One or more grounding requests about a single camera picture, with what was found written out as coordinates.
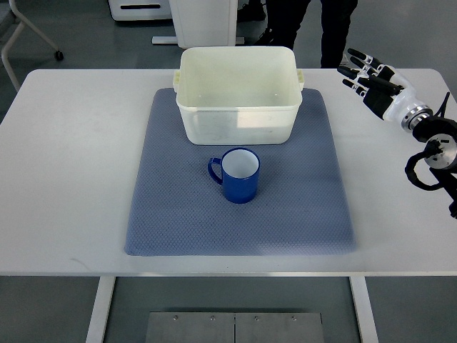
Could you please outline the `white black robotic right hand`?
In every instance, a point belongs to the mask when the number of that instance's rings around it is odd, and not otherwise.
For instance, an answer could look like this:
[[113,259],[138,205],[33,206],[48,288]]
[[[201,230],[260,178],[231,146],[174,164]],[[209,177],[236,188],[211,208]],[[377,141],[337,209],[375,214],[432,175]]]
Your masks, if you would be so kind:
[[349,49],[355,69],[339,66],[343,84],[363,99],[365,106],[379,119],[398,122],[410,131],[417,122],[433,115],[433,110],[417,99],[410,81],[393,66],[355,49]]

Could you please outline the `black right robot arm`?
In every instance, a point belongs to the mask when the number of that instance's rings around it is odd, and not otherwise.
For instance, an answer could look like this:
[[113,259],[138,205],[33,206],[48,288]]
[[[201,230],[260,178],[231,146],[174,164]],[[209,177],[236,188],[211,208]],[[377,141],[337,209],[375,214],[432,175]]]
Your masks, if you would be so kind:
[[[423,151],[414,154],[406,163],[405,173],[414,186],[426,191],[444,189],[452,198],[450,215],[456,217],[456,121],[445,117],[450,94],[447,93],[437,112],[427,105],[408,96],[402,104],[408,112],[402,118],[401,126],[409,130],[413,137],[425,144]],[[421,181],[415,171],[420,160],[429,166],[429,171],[437,180],[436,184]]]

